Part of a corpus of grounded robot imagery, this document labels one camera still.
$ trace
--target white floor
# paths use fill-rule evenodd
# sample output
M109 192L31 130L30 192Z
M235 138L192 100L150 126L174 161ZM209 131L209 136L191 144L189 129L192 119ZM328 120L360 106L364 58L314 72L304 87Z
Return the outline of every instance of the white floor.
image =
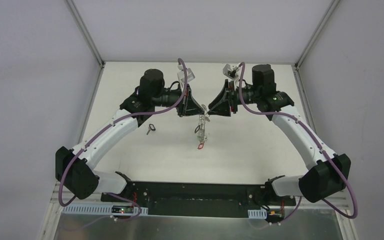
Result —
M196 78L192 95L206 106L222 90L224 63L189 63ZM176 63L107 62L93 103L84 137L100 128L133 93L145 70L164 73L166 87L177 81ZM252 65L245 79L251 83ZM302 111L290 65L272 65L279 91L286 92ZM198 116L178 117L176 110L154 115L114 146L96 170L120 171L134 181L263 184L279 175L305 174L307 169L287 137L265 116L253 115L242 106L232 117L211 116L205 125L208 141L198 150L194 129ZM148 124L155 132L146 135Z

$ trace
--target keychain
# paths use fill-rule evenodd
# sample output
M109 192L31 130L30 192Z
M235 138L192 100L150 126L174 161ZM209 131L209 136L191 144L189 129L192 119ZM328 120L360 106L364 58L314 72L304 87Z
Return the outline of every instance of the keychain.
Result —
M199 145L198 149L201 150L204 147L204 143L207 141L207 135L205 134L205 124L206 122L210 122L210 118L207 112L207 107L202 104L201 107L204 109L204 114L199 115L199 123L195 128L195 134L197 134Z

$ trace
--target purple cable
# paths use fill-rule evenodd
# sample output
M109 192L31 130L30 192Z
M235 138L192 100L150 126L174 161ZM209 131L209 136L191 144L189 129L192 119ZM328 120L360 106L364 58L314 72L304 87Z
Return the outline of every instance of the purple cable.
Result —
M137 207L137 208L139 209L139 212L138 212L136 215L133 215L133 216L131 216L131 217L129 217L129 218L123 218L123 219L115 218L115 219L117 220L117 222L127 222L127 221L131 221L131 220L133 220L133 219L139 217L139 215L142 213L142 209L141 209L141 207L140 207L139 204L137 204L136 202L134 202L134 201L132 201L132 200L129 200L129 199L127 199L127 198L121 197L121 196L117 196L117 195L115 195L115 194L113 194L113 193L107 193L107 194L110 195L111 197L114 197L114 198L120 199L120 200L122 200L122 201L131 203L131 204L133 204L135 207ZM76 231L80 231L80 230L83 230L83 229L89 227L90 225L92 225L92 224L94 224L94 223L96 223L96 222L98 222L98 221L100 221L100 220L102 220L102 219L104 219L104 218L108 218L108 216L112 216L112 215L105 215L105 216L98 217L97 219L95 219L95 220L93 220L93 221L91 221L91 222L89 222L89 223L87 223L87 224L85 224L85 225L83 225L83 226L81 226L81 227L74 228L74 229L68 229L68 228L65 228L65 227L63 226L63 224L61 223L61 229L63 229L64 231L67 231L67 232L76 232Z
M344 176L344 174L342 174L341 170L339 170L339 168L335 165L335 163L332 161L332 159L329 157L328 153L323 150L323 146L320 144L320 142L317 140L316 136L311 132L311 130L300 120L298 120L298 118L296 118L294 115L291 115L291 114L288 114L288 113L284 113L284 112L277 112L277 111L272 111L272 112L258 112L258 111L254 111L252 109L250 109L246 104L245 104L245 101L244 101L244 97L242 95L242 82L244 81L244 73L245 73L245 63L244 62L241 62L239 64L239 67L242 67L242 70L240 72L240 77L239 77L239 100L240 102L242 103L243 107L250 113L252 114L256 114L256 115L282 115L282 116L286 116L288 118L291 118L293 119L296 123L298 123L307 133L308 135L311 137L311 139L315 142L315 144L317 145L318 149L320 150L320 152L323 154L323 156L327 159L327 161L329 161L329 163L332 165L333 169L335 169L335 171L338 173L339 177L342 179L342 181L345 183L345 186L346 188L348 189L349 191L349 194L351 195L351 200L352 200L352 205L353 205L353 208L354 208L354 212L352 213L352 215L348 215L344 212L342 212L341 210L339 210L336 206L334 206L332 203L330 203L329 201L327 201L326 199L322 199L327 205L329 205L331 208L333 208L335 211L337 211L339 214L341 214L342 216L346 217L346 218L349 218L349 219L355 219L357 217L357 215L359 214L359 208L357 206L357 200L356 200L356 195L353 191L353 188L351 187L350 183L348 182L347 178Z
M128 115L125 115L125 116L122 116L122 117L119 117L117 118L116 120L114 120L114 124L126 119L126 118L129 118L129 117L134 117L134 116L139 116L139 115L157 115L157 114L163 114L163 113L166 113L172 109L174 109L183 99L183 97L185 96L186 94L186 86L188 84L188 71L187 71L187 68L186 68L186 65L185 65L185 62L183 61L183 59L179 58L177 59L177 62L178 64L182 65L183 67L183 71L184 71L184 88L183 88L183 91L181 92L181 95L179 97L179 99L170 107L166 108L166 109L163 109L163 110L160 110L160 111L153 111L153 112L135 112L135 113L131 113L131 114L128 114ZM109 124L107 125L106 127L102 128L95 136L93 136L85 145L84 145L84 148L87 149L101 134L103 134L106 130L108 130L109 128L111 128L113 125L112 124ZM76 196L73 196L67 203L64 203L63 202L63 186L64 186L64 181L66 180L66 177L67 177L67 173L69 172L69 169L72 167L73 163L75 162L75 160L80 156L80 154L82 154L85 150L82 148L80 151L78 151L78 153L76 155L74 155L74 157L70 160L70 162L67 164L67 167L65 168L64 170L64 173L62 174L62 177L61 177L61 181L60 181L60 184L59 184L59 189L58 189L58 202L59 204L62 206L62 207L67 207L68 205L70 205L74 199L76 199Z

